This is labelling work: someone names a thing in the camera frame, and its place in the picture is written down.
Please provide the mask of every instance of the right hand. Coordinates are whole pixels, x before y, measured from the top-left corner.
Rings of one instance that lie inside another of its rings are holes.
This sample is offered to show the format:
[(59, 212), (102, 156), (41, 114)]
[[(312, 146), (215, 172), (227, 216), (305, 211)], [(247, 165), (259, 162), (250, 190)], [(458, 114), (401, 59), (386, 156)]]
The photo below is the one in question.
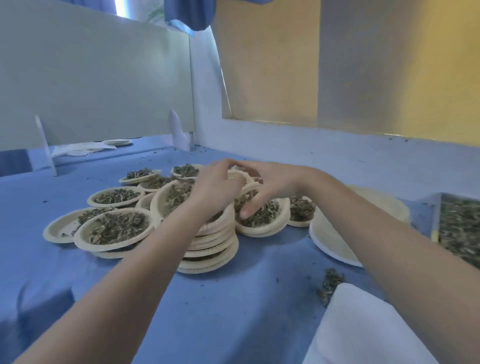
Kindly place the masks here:
[(240, 211), (241, 218), (253, 215), (273, 198), (304, 194), (309, 174), (315, 169), (274, 162), (237, 160), (236, 165), (253, 177), (262, 177), (263, 187)]

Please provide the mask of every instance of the white wall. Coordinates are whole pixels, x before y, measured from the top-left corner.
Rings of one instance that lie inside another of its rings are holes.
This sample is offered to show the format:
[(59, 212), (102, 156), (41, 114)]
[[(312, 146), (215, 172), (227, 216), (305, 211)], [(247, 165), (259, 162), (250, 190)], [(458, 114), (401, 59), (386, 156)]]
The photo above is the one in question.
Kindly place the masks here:
[(190, 50), (197, 144), (321, 168), (344, 182), (406, 199), (436, 192), (480, 198), (479, 148), (223, 119), (218, 55), (210, 29), (191, 38)]

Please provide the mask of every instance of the hand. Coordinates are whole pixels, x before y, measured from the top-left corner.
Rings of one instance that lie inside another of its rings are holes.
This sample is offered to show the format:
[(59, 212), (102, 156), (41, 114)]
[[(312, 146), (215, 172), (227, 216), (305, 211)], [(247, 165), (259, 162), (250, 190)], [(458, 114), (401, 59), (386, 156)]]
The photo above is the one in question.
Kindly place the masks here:
[(259, 193), (243, 206), (240, 211), (241, 218), (253, 215), (273, 198), (304, 195), (308, 175), (315, 171), (309, 167), (273, 162), (238, 160), (235, 163), (249, 175), (262, 177), (264, 184)]
[(200, 201), (210, 217), (231, 204), (247, 182), (243, 176), (228, 179), (228, 170), (235, 164), (233, 159), (223, 159), (198, 173), (189, 200)]

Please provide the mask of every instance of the blue table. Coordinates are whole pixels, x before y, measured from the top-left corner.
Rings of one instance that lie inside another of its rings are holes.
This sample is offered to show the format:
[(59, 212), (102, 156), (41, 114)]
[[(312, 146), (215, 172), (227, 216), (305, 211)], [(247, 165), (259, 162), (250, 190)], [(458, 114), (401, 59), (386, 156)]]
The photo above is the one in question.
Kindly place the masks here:
[[(39, 170), (1, 178), (0, 317), (67, 287), (78, 300), (117, 263), (73, 244), (44, 241), (42, 231), (52, 220), (86, 207), (89, 195), (117, 186), (128, 171), (150, 167), (168, 174), (177, 164), (224, 157), (243, 159), (203, 147), (189, 153), (166, 147), (66, 163), (58, 167), (58, 177)], [(428, 235), (431, 206), (408, 205)], [(301, 363), (325, 311), (315, 291), (330, 267), (384, 298), (364, 269), (323, 254), (307, 228), (288, 226), (268, 238), (239, 239), (237, 255), (221, 269), (174, 276), (134, 363)]]

